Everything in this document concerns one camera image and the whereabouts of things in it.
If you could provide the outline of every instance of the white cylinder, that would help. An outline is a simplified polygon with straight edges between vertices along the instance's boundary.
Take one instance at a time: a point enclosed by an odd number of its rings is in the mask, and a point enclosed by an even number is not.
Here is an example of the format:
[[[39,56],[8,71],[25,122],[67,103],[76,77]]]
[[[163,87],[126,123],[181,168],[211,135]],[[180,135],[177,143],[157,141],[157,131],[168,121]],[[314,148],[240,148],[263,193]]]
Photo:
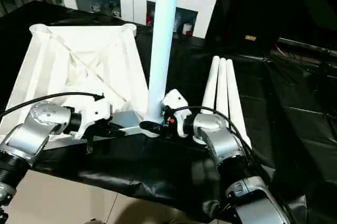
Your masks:
[[[207,84],[205,88],[204,98],[202,100],[202,105],[204,107],[214,108],[217,72],[219,71],[219,62],[220,62],[220,58],[218,56],[214,56],[212,60],[209,78],[207,80]],[[203,114],[212,114],[212,112],[208,110],[201,110],[201,112]]]
[[[144,120],[161,123],[177,0],[156,0],[148,107]]]
[[[227,92],[227,70],[226,59],[221,58],[219,73],[217,76],[216,110],[228,117],[228,92]]]
[[[227,89],[228,89],[228,102],[230,109],[230,118],[231,121],[235,124],[237,129],[240,131],[240,134],[243,137],[243,140],[252,147],[251,140],[249,139],[246,126],[243,119],[241,102],[239,97],[239,90],[237,89],[235,72],[233,67],[233,62],[229,59],[226,62],[227,68]]]
[[[134,25],[133,23],[126,23],[122,27],[123,27],[123,30],[126,30],[126,29],[131,30],[134,37],[137,35],[137,26]]]

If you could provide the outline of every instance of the robotic arm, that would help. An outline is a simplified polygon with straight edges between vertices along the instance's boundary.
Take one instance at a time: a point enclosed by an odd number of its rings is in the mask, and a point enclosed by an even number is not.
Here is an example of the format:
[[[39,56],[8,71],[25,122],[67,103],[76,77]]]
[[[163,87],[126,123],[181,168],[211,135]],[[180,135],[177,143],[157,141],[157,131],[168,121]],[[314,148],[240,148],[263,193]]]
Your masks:
[[[206,143],[220,174],[221,197],[234,209],[233,223],[290,223],[223,118],[197,114],[192,123],[185,120],[184,128]]]
[[[206,144],[220,175],[221,203],[229,203],[220,217],[224,215],[233,224],[291,223],[261,178],[247,144],[239,136],[240,133],[235,134],[228,129],[224,115],[193,115],[189,110],[193,107],[188,106],[177,90],[165,96],[163,107],[164,126],[149,121],[140,126],[156,134],[176,130],[180,137],[190,135],[197,143]]]
[[[8,206],[16,187],[34,164],[49,140],[49,135],[70,134],[81,139],[87,129],[96,123],[107,123],[112,107],[105,99],[75,113],[71,107],[62,107],[49,101],[36,103],[24,123],[17,125],[0,144],[0,206]],[[0,223],[8,215],[0,208]]]

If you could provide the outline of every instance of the white fabric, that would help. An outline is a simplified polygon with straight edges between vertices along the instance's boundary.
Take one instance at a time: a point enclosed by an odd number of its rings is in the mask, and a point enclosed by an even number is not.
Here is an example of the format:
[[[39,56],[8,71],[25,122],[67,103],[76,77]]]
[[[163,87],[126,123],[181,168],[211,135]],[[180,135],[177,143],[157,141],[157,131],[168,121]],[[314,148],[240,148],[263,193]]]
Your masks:
[[[11,98],[15,93],[25,93],[21,102],[65,91],[104,93],[114,113],[132,110],[140,119],[146,113],[148,89],[132,30],[123,26],[48,27],[37,24],[31,26],[30,31],[33,38],[25,61],[29,61],[28,57],[36,59],[30,65],[24,62],[21,72],[30,67],[34,70],[29,79],[21,79],[23,73],[19,74],[16,86],[20,90],[14,87]],[[80,110],[90,106],[93,98],[65,96],[53,102]],[[17,103],[8,103],[8,107],[13,105]],[[4,120],[5,128],[23,122],[29,109],[23,108],[16,119],[12,116],[10,121]],[[0,134],[4,133],[4,123]]]

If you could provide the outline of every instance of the tile floor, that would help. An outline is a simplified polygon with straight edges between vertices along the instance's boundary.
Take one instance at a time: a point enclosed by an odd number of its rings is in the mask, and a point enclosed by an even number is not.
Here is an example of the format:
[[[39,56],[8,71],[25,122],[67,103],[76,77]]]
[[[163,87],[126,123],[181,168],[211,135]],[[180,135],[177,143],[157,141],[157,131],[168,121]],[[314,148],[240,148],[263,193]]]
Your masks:
[[[107,224],[188,221],[183,212],[161,204],[34,171],[27,173],[5,211],[9,214],[8,224],[84,224],[92,218]],[[225,224],[217,220],[212,222],[218,223]]]

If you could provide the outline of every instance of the table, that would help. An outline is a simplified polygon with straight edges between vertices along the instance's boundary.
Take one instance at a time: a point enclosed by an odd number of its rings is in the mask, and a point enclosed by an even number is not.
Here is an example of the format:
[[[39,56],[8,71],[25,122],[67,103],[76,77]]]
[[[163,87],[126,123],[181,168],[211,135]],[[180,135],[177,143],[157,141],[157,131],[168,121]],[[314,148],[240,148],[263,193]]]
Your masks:
[[[33,2],[0,19],[2,107],[28,47],[32,24],[120,25],[104,15]],[[139,27],[136,43],[148,81],[152,30]],[[271,187],[290,203],[298,223],[335,223],[337,197],[337,70],[262,53],[173,41],[167,90],[177,88],[200,105],[212,56],[234,61],[247,133],[272,178]],[[134,135],[96,142],[93,155],[77,145],[44,151],[33,169],[127,196],[184,210],[210,221],[221,210],[219,178],[208,153],[190,139]]]

